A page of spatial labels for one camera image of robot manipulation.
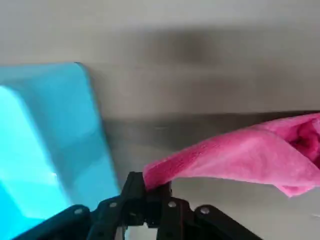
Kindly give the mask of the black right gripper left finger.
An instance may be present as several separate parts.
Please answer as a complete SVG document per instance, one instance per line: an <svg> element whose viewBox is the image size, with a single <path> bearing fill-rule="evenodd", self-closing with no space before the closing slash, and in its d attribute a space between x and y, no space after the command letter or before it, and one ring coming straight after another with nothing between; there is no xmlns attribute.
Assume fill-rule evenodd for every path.
<svg viewBox="0 0 320 240"><path fill-rule="evenodd" d="M143 225L143 174L131 171L118 196L95 210L72 205L15 237L17 240L124 240L129 226Z"/></svg>

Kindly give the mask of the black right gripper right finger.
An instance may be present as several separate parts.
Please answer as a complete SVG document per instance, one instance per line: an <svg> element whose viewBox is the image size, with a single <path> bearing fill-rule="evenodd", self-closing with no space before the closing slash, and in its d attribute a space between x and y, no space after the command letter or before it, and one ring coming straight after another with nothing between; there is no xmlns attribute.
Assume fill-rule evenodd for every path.
<svg viewBox="0 0 320 240"><path fill-rule="evenodd" d="M147 191L149 212L156 210L154 222L158 240L260 240L261 237L210 205L191 209L187 200L172 196L168 182Z"/></svg>

